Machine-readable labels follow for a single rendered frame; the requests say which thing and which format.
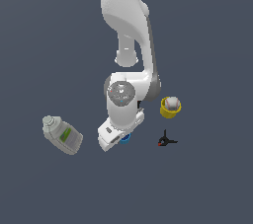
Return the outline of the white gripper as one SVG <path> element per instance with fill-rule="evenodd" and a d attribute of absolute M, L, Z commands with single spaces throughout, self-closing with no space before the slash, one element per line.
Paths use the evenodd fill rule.
<path fill-rule="evenodd" d="M 98 128 L 98 140 L 99 144 L 104 151 L 108 151 L 116 144 L 121 144 L 120 141 L 126 135 L 133 133 L 135 128 L 142 124 L 144 121 L 144 109 L 138 109 L 135 117 L 135 122 L 132 127 L 127 129 L 117 129 L 110 123 L 110 119 L 107 120 Z"/>

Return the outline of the blue round object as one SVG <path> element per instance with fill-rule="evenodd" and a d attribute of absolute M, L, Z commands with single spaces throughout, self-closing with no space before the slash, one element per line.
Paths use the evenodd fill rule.
<path fill-rule="evenodd" d="M 131 133 L 126 135 L 124 138 L 122 138 L 120 143 L 121 144 L 127 144 L 129 142 L 130 137 L 131 137 Z"/>

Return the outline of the grey bottle with green label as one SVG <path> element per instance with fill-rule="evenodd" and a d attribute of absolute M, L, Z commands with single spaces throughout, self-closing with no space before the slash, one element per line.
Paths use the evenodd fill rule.
<path fill-rule="evenodd" d="M 83 135 L 60 116 L 47 115 L 42 119 L 44 137 L 56 148 L 68 155 L 78 152 Z"/>

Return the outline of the black spring clamp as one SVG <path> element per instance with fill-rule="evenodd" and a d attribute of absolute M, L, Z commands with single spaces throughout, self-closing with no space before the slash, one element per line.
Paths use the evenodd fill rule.
<path fill-rule="evenodd" d="M 166 135 L 163 135 L 158 141 L 159 146 L 167 146 L 169 143 L 176 143 L 176 140 L 170 140 Z"/>

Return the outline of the yellow cup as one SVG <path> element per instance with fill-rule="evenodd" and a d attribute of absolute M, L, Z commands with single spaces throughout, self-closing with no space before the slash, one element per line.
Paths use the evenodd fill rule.
<path fill-rule="evenodd" d="M 179 105 L 179 107 L 175 111 L 168 111 L 165 108 L 165 101 L 166 101 L 166 98 L 163 98 L 161 100 L 160 113 L 165 118 L 173 118 L 181 110 L 182 105 Z"/>

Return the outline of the white baseball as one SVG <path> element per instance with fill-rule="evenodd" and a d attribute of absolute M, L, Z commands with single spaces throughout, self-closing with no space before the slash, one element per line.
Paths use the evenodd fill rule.
<path fill-rule="evenodd" d="M 165 108 L 168 111 L 176 111 L 180 106 L 180 101 L 177 97 L 169 97 L 165 100 Z"/>

